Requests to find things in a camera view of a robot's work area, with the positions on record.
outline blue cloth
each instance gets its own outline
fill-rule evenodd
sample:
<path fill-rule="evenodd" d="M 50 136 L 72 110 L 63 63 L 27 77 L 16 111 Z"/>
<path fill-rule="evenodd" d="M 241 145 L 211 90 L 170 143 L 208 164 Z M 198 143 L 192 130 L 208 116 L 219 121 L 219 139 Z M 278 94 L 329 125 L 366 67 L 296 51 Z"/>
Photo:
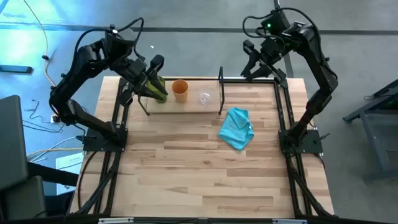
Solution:
<path fill-rule="evenodd" d="M 229 109 L 218 137 L 236 150 L 242 151 L 253 136 L 253 125 L 249 122 L 248 111 L 240 108 Z"/>

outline yellow cable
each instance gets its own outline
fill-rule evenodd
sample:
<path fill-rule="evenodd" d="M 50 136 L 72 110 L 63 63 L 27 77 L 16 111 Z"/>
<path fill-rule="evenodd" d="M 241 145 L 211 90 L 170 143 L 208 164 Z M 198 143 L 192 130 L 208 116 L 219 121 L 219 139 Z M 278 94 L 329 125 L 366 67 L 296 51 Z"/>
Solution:
<path fill-rule="evenodd" d="M 39 22 L 39 24 L 40 24 L 40 26 L 41 26 L 41 28 L 42 28 L 42 30 L 43 30 L 44 37 L 45 37 L 45 56 L 48 56 L 47 54 L 49 53 L 49 40 L 47 39 L 47 35 L 45 34 L 44 27 L 43 27 L 42 23 L 39 21 L 39 18 L 37 18 L 35 12 L 32 10 L 32 8 L 31 8 L 31 7 L 29 6 L 29 4 L 26 2 L 26 0 L 24 0 L 24 2 L 25 2 L 25 4 L 26 4 L 26 6 L 30 9 L 30 11 L 33 13 L 33 16 L 35 16 L 35 18 L 37 19 L 37 22 Z M 55 86 L 54 81 L 53 81 L 53 80 L 50 78 L 50 76 L 47 74 L 47 62 L 46 62 L 46 61 L 47 61 L 47 60 L 44 59 L 44 75 L 45 75 L 45 76 L 47 77 L 47 79 L 50 81 L 51 85 L 52 85 L 52 86 Z"/>
<path fill-rule="evenodd" d="M 69 151 L 69 150 L 79 150 L 79 149 L 83 149 L 82 147 L 72 147 L 72 148 L 56 148 L 56 149 L 43 149 L 43 150 L 38 150 L 32 153 L 29 153 L 28 156 L 31 156 L 33 154 L 39 153 L 39 152 L 50 152 L 50 151 Z"/>

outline orange cup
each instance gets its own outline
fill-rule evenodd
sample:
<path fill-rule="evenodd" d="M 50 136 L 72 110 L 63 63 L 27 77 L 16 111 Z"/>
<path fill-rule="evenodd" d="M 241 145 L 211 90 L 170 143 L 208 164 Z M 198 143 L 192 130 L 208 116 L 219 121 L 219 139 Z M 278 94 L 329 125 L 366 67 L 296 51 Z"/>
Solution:
<path fill-rule="evenodd" d="M 175 80 L 172 84 L 175 101 L 185 103 L 188 98 L 188 83 L 185 80 Z"/>

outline wood grain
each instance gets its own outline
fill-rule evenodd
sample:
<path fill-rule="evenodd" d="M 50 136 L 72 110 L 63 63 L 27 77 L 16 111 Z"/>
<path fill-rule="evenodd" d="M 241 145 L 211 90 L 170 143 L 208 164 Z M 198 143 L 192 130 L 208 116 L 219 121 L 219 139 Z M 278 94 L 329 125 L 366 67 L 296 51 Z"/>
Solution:
<path fill-rule="evenodd" d="M 187 102 L 175 101 L 172 91 L 174 81 L 165 81 L 165 89 L 169 95 L 165 103 L 158 103 L 155 99 L 147 99 L 147 111 L 150 113 L 215 113 L 220 110 L 220 83 L 215 81 L 190 81 L 188 83 Z M 210 101 L 204 105 L 200 103 L 202 93 L 210 95 Z"/>
<path fill-rule="evenodd" d="M 111 119 L 118 81 L 118 77 L 104 77 L 95 113 L 99 119 Z M 298 119 L 307 102 L 304 82 L 289 79 L 288 83 L 294 115 Z M 134 98 L 127 120 L 129 136 L 119 167 L 112 216 L 294 216 L 285 159 L 279 149 L 274 87 L 226 84 L 225 93 L 220 116 L 216 113 L 146 116 Z M 286 114 L 283 91 L 281 96 Z M 235 151 L 217 137 L 226 111 L 235 106 L 249 110 L 249 119 L 254 125 L 254 139 L 242 152 Z M 98 184 L 103 156 L 97 153 L 88 165 L 81 188 L 82 202 Z M 333 213 L 321 162 L 305 154 L 303 164 L 308 187 L 325 209 Z M 101 209 L 104 209 L 107 194 L 108 188 Z M 299 189 L 298 199 L 303 211 Z M 75 197 L 71 212 L 76 210 Z"/>

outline floor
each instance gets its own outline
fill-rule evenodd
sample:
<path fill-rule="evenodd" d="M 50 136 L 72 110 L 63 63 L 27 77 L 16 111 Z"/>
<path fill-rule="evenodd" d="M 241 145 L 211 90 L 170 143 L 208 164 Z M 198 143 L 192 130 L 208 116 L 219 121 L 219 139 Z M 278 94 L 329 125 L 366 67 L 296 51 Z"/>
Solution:
<path fill-rule="evenodd" d="M 150 60 L 155 54 L 165 57 L 161 75 L 215 76 L 219 66 L 227 77 L 239 76 L 248 57 L 242 51 L 241 33 L 244 16 L 264 15 L 273 7 L 273 0 L 41 0 L 28 1 L 45 24 L 51 58 L 48 73 L 56 83 L 60 74 L 68 72 L 72 52 L 79 35 L 91 26 L 124 26 L 142 16 L 145 27 L 138 51 Z M 340 217 L 396 222 L 398 220 L 398 179 L 364 182 L 363 177 L 376 171 L 373 154 L 360 121 L 345 124 L 341 119 L 364 105 L 370 95 L 397 78 L 394 65 L 398 56 L 398 1 L 394 0 L 280 0 L 282 6 L 305 11 L 324 33 L 323 52 L 330 57 L 330 67 L 339 75 L 339 86 L 326 109 L 316 117 L 321 133 L 331 133 L 323 141 L 326 174 L 335 213 Z M 290 21 L 305 21 L 287 12 Z M 0 37 L 2 64 L 29 65 L 31 75 L 0 73 L 0 98 L 17 94 L 21 97 L 22 115 L 29 120 L 35 106 L 37 114 L 49 120 L 47 105 L 50 83 L 43 73 L 44 37 L 35 18 L 22 0 L 0 1 Z M 248 27 L 259 24 L 249 22 Z M 92 43 L 103 34 L 89 34 L 82 44 Z M 312 95 L 318 88 L 305 60 L 290 54 L 294 77 L 304 78 Z M 284 62 L 276 67 L 285 70 Z M 73 97 L 90 113 L 94 113 L 101 81 L 109 70 L 86 82 Z M 52 124 L 42 126 L 57 129 Z M 24 129 L 27 153 L 47 149 L 55 143 L 81 134 L 75 127 L 63 133 L 45 133 Z M 62 147 L 79 147 L 77 140 Z M 55 167 L 55 158 L 73 152 L 53 152 L 39 164 Z M 46 184 L 46 194 L 55 188 Z"/>

